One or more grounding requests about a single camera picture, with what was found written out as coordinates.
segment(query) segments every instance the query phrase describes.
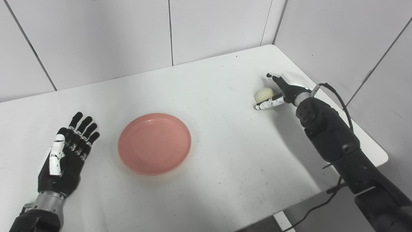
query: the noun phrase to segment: black cable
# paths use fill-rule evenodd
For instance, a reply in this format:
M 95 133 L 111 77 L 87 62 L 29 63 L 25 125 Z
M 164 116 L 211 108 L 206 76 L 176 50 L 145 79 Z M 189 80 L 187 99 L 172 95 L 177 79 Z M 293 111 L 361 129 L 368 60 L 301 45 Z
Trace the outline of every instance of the black cable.
M 320 85 L 320 86 L 324 86 L 325 88 L 329 89 L 331 92 L 333 92 L 333 93 L 336 95 L 336 97 L 338 98 L 340 104 L 341 104 L 342 107 L 343 107 L 343 111 L 345 112 L 346 117 L 348 118 L 349 128 L 350 128 L 351 131 L 353 132 L 352 119 L 351 119 L 351 117 L 349 116 L 349 111 L 348 111 L 348 109 L 346 108 L 345 103 L 343 102 L 342 98 L 339 96 L 339 94 L 336 92 L 336 90 L 335 90 L 331 85 L 329 85 L 328 83 L 320 83 L 319 85 Z M 290 226 L 289 228 L 285 229 L 285 230 L 282 231 L 282 232 L 286 232 L 286 231 L 291 230 L 292 228 L 296 227 L 296 226 L 299 225 L 301 222 L 303 222 L 312 211 L 314 211 L 315 209 L 318 209 L 318 208 L 320 208 L 320 207 L 322 207 L 322 206 L 327 205 L 327 204 L 335 197 L 335 195 L 336 195 L 337 192 L 339 191 L 341 183 L 342 183 L 342 177 L 339 177 L 339 180 L 337 181 L 337 185 L 336 185 L 336 187 L 335 187 L 335 190 L 333 191 L 332 195 L 329 197 L 329 199 L 328 199 L 327 201 L 325 201 L 325 202 L 323 202 L 322 204 L 319 204 L 319 205 L 317 205 L 317 206 L 309 209 L 309 210 L 306 212 L 305 216 L 304 216 L 301 220 L 299 220 L 298 222 L 296 222 L 295 224 L 293 224 L 292 226 Z
M 336 92 L 336 90 L 332 86 L 330 86 L 327 82 L 326 83 L 320 83 L 319 85 L 324 86 L 325 88 L 329 89 L 331 92 L 333 92 L 336 95 L 337 99 L 339 100 L 340 104 L 343 107 L 343 111 L 345 112 L 346 117 L 348 118 L 349 128 L 351 129 L 351 131 L 353 131 L 352 120 L 351 120 L 351 117 L 349 116 L 349 111 L 346 108 L 345 103 L 343 102 L 342 98 L 339 96 L 339 94 Z
M 303 222 L 303 221 L 306 219 L 306 217 L 307 217 L 312 211 L 314 211 L 314 210 L 317 209 L 317 208 L 320 208 L 320 207 L 322 207 L 322 206 L 327 205 L 327 204 L 332 200 L 332 198 L 337 194 L 337 191 L 339 190 L 339 186 L 340 186 L 340 183 L 341 183 L 341 182 L 342 182 L 342 177 L 339 177 L 339 180 L 337 181 L 336 189 L 335 189 L 335 191 L 333 192 L 333 194 L 329 197 L 329 199 L 328 199 L 327 201 L 325 201 L 325 202 L 323 202 L 322 204 L 317 205 L 317 206 L 309 209 L 308 212 L 305 214 L 305 216 L 304 216 L 302 219 L 300 219 L 297 223 L 293 224 L 291 227 L 287 228 L 286 230 L 284 230 L 284 231 L 282 231 L 282 232 L 286 232 L 286 231 L 288 231 L 288 230 L 293 229 L 295 226 L 297 226 L 298 224 L 300 224 L 301 222 Z

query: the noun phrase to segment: robotic hand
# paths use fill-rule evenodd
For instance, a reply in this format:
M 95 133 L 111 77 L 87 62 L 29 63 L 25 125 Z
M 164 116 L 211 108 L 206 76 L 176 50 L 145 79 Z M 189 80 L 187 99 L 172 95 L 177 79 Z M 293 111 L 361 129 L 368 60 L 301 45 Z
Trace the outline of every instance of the robotic hand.
M 349 127 L 335 109 L 314 97 L 321 85 L 335 94 L 336 91 L 327 83 L 319 84 L 311 91 L 304 86 L 290 85 L 283 77 L 269 73 L 267 77 L 280 87 L 284 102 L 297 107 L 296 116 L 306 136 L 320 156 L 335 167 L 352 193 L 357 194 L 355 203 L 375 231 L 412 232 L 412 201 L 363 153 L 360 141 L 352 131 L 347 110 Z M 255 108 L 265 109 L 260 105 L 258 103 Z
M 63 226 L 63 201 L 77 188 L 84 161 L 100 136 L 90 116 L 76 129 L 82 117 L 77 112 L 69 127 L 58 131 L 38 176 L 39 195 L 24 205 L 9 232 L 58 232 Z

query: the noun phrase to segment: table surface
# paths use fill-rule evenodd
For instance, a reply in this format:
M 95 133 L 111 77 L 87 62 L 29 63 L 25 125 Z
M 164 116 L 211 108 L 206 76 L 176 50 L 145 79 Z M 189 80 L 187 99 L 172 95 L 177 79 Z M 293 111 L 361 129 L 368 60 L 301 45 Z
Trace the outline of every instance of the table surface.
M 0 230 L 37 196 L 37 175 L 56 131 L 82 111 L 99 125 L 78 189 L 64 205 L 63 232 L 232 232 L 336 184 L 338 175 L 306 138 L 295 107 L 254 110 L 254 94 L 275 86 L 268 72 L 311 81 L 267 45 L 67 90 L 0 103 Z M 317 95 L 344 113 L 322 91 Z M 162 112 L 192 135 L 187 159 L 158 176 L 120 161 L 117 140 L 133 119 Z M 362 149 L 377 166 L 385 151 L 356 123 Z

